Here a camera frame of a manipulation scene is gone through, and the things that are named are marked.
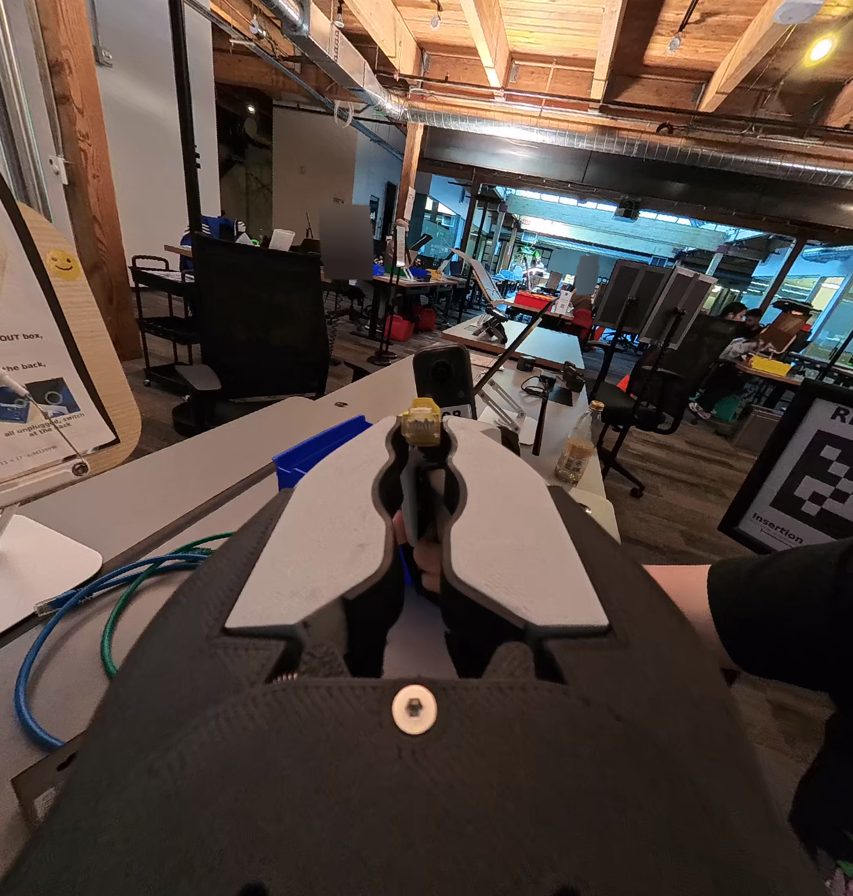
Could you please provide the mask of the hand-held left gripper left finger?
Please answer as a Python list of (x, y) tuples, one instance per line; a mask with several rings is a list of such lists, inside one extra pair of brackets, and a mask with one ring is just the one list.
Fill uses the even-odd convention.
[(291, 489), (226, 620), (234, 634), (335, 648), (356, 678), (384, 673), (405, 601), (392, 519), (408, 449), (385, 417)]

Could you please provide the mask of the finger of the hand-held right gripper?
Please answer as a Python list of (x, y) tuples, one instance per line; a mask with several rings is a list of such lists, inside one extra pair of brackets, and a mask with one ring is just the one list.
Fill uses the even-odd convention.
[(497, 424), (461, 420), (462, 455), (520, 455), (519, 435)]

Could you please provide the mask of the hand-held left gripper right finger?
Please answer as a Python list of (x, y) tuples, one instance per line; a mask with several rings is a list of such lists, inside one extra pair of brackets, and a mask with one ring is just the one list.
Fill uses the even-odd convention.
[(458, 675), (503, 644), (608, 634), (610, 621), (550, 488), (517, 455), (467, 455), (461, 514), (444, 532), (440, 608)]

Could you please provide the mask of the blue plastic bin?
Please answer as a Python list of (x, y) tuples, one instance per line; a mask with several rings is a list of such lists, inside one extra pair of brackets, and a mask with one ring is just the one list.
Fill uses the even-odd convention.
[(273, 456), (278, 490), (294, 488), (325, 457), (372, 426), (363, 415), (310, 436)]

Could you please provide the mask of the black network switch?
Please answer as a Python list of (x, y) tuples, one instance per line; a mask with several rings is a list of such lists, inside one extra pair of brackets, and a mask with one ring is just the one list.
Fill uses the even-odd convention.
[(30, 830), (40, 827), (55, 804), (83, 741), (84, 733), (76, 735), (11, 779), (21, 817)]

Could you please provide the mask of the person's right hand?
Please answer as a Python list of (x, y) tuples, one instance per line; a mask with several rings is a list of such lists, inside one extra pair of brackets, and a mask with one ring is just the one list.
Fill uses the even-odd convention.
[(442, 584), (442, 545), (434, 524), (428, 526), (424, 536), (412, 540), (402, 510), (394, 514), (392, 522), (412, 582), (420, 593), (438, 596)]

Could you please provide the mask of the black board metal stand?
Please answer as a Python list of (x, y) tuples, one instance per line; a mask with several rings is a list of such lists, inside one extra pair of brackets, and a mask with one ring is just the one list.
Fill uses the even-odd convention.
[(545, 428), (546, 406), (554, 388), (555, 377), (552, 377), (551, 375), (540, 375), (538, 377), (539, 382), (541, 383), (540, 391), (538, 393), (541, 404), (538, 419), (534, 420), (526, 415), (525, 410), (514, 397), (511, 397), (504, 388), (496, 383), (495, 376), (504, 363), (510, 360), (512, 355), (520, 348), (522, 342), (524, 342), (533, 330), (536, 329), (539, 321), (546, 315), (553, 305), (554, 301), (552, 299), (544, 304), (544, 307), (542, 307), (538, 311), (538, 314), (534, 316), (529, 326), (522, 330), (520, 335), (517, 336), (513, 342), (510, 342), (507, 345), (505, 351), (497, 358), (496, 362), (488, 369), (488, 372), (483, 375), (474, 386), (475, 395), (482, 398), (488, 408), (496, 414), (500, 420), (500, 426), (506, 427), (516, 434), (520, 434), (523, 427), (526, 427), (528, 431), (532, 432), (531, 444), (532, 454), (534, 456), (539, 456), (541, 453)]
[(505, 346), (508, 337), (504, 325), (508, 319), (500, 310), (500, 305), (504, 304), (504, 301), (494, 280), (482, 263), (475, 258), (460, 249), (453, 249), (452, 252), (469, 265), (479, 290), (486, 300), (486, 310), (474, 325), (473, 338), (481, 342), (492, 342)]

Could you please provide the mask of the glass bottle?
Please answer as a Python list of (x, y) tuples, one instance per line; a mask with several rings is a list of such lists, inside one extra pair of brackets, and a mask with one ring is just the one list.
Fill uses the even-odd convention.
[(573, 425), (555, 464), (554, 473), (558, 480), (570, 485), (581, 481), (597, 453), (604, 409), (604, 402), (592, 400)]

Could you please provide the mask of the black office chair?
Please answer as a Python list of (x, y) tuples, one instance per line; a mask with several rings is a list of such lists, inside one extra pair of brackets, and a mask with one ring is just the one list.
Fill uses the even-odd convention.
[(676, 432), (687, 405), (728, 344), (743, 329), (740, 322), (699, 315), (678, 348), (650, 349), (634, 366), (625, 390), (598, 383), (595, 400), (604, 405), (598, 454), (601, 475), (618, 473), (643, 497), (644, 483), (626, 469), (618, 454), (632, 430), (669, 435)]

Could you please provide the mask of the black panel stand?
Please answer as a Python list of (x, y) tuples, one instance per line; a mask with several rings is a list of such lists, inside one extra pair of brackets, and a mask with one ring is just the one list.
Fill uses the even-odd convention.
[(331, 353), (314, 255), (203, 233), (184, 3), (169, 1), (168, 16), (200, 364), (222, 383), (218, 392), (186, 388), (186, 399), (173, 409), (174, 430), (190, 437), (289, 397), (323, 397)]

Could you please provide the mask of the grey panel on stand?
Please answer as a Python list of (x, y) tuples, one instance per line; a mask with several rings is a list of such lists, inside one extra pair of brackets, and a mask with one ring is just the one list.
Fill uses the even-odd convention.
[(671, 350), (680, 347), (717, 279), (676, 265), (653, 307), (638, 340)]
[(669, 267), (616, 260), (593, 308), (594, 326), (639, 335), (671, 273)]

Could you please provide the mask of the black utility cart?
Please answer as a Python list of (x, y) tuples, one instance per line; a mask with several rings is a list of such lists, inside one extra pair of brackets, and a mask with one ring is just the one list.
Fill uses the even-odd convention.
[[(158, 255), (136, 254), (129, 265), (136, 304), (136, 319), (140, 330), (143, 358), (143, 385), (157, 387), (177, 395), (185, 382), (178, 375), (178, 367), (194, 364), (194, 346), (199, 343), (193, 311), (195, 282), (192, 272), (172, 268), (168, 260)], [(148, 313), (143, 301), (147, 292), (165, 297), (167, 310), (162, 314)], [(167, 342), (172, 360), (154, 364), (151, 360), (149, 338)]]

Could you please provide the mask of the black framed marker sign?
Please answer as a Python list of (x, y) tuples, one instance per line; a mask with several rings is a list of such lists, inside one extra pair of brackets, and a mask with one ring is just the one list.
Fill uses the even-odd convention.
[(853, 390), (805, 381), (718, 527), (756, 554), (853, 537)]

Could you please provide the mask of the wooden pillar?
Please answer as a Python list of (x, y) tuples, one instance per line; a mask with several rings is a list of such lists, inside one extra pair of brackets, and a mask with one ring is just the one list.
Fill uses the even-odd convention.
[(68, 184), (75, 247), (121, 361), (141, 356), (84, 1), (36, 2)]

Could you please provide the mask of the spiral metal ceiling duct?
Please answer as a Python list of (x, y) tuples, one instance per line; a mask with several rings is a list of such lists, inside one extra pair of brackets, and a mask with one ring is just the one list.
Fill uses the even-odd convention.
[(678, 124), (670, 133), (659, 131), (654, 121), (616, 122), (555, 106), (539, 110), (531, 104), (480, 104), (432, 94), (388, 99), (382, 109), (407, 124), (853, 192), (853, 147), (776, 133), (716, 133)]

